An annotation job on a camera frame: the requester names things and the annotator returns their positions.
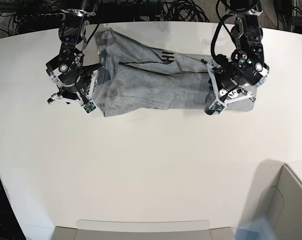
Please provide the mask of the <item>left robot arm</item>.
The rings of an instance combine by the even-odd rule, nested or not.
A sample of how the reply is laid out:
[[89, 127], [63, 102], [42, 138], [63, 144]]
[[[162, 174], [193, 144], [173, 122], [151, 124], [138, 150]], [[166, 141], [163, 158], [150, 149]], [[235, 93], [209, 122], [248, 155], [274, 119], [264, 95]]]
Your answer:
[[[263, 12], [259, 0], [223, 0], [226, 13], [219, 17], [210, 54], [211, 62], [201, 59], [207, 67], [211, 94], [206, 98], [205, 113], [221, 114], [231, 104], [255, 102], [253, 90], [261, 86], [269, 74], [262, 45], [263, 30], [258, 22]], [[231, 57], [215, 53], [216, 42], [225, 21], [234, 17], [234, 26], [228, 34], [235, 46]]]

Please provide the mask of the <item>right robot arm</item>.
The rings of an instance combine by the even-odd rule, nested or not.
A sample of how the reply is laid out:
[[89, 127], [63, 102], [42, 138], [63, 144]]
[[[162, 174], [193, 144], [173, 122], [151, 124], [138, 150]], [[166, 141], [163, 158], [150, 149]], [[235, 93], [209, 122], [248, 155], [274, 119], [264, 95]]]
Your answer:
[[84, 52], [93, 35], [86, 37], [91, 18], [102, 13], [101, 0], [62, 0], [60, 10], [66, 14], [58, 29], [61, 41], [59, 53], [46, 63], [46, 72], [58, 92], [47, 100], [49, 104], [62, 100], [89, 102], [89, 88], [94, 84], [96, 66], [84, 67]]

